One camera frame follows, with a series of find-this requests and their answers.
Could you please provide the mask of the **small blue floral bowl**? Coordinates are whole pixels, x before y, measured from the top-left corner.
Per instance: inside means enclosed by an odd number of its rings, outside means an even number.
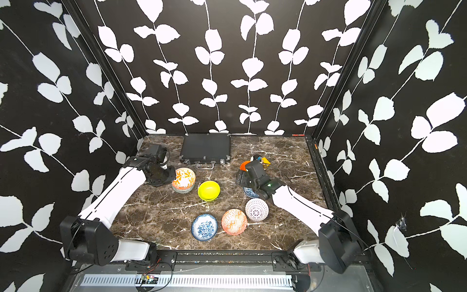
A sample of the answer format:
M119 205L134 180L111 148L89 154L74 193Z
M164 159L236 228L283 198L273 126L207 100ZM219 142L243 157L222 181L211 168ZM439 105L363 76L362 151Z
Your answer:
M253 191L252 188L243 187L244 194L249 198L259 198L260 196Z

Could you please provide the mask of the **orange leaf pattern bowl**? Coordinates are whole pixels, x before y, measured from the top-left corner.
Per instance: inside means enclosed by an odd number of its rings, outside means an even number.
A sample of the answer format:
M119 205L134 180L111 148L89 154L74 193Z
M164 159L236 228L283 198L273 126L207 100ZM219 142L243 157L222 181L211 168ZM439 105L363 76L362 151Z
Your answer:
M196 175L193 170L183 167L176 169L176 178L172 185L179 187L189 187L195 185Z

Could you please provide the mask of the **large blue floral bowl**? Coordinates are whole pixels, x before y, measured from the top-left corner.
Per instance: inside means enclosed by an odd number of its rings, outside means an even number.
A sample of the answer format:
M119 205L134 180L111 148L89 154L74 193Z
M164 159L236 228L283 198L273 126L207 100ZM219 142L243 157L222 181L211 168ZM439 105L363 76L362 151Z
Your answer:
M218 231L218 222L213 215L201 214L192 222L192 236L199 241L212 239Z

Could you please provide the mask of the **orange plastic bowl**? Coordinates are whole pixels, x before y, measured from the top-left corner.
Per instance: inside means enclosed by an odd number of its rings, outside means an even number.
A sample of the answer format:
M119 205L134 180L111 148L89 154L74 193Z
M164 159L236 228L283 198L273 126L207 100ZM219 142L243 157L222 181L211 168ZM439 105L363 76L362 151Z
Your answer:
M242 163L242 164L240 165L240 170L246 172L246 171L247 171L247 170L246 170L246 166L247 166L249 163L250 163L250 161L245 161L244 163Z

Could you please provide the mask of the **grey green patterned bowl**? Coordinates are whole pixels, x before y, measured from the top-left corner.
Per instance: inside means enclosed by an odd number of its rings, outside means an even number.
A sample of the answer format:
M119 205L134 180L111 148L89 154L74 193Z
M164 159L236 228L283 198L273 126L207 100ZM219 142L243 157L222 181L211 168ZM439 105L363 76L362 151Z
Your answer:
M189 193L194 188L194 185L191 185L189 187L179 187L173 185L172 188L176 193Z

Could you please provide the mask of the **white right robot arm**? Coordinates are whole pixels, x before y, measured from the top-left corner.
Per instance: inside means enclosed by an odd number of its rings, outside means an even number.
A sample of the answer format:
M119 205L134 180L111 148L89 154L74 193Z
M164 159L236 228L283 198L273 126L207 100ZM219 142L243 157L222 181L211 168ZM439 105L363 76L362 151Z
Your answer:
M243 163L237 174L237 184L251 188L260 198L271 200L317 236L317 240L301 241L291 250L291 258L300 264L326 264L342 274L364 249L350 215L342 210L322 208L292 190L285 182L270 178L259 160Z

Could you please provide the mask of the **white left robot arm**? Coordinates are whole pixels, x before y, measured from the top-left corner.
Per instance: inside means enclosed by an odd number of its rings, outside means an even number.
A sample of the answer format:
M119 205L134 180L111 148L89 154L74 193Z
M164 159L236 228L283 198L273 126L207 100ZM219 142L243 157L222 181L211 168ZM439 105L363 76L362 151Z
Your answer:
M79 215L67 216L60 224L65 258L99 266L125 261L155 264L158 260L155 244L120 239L111 232L111 226L140 186L160 187L175 180L175 168L167 164L169 159L170 152L165 146L150 145L141 155L124 163L96 201Z

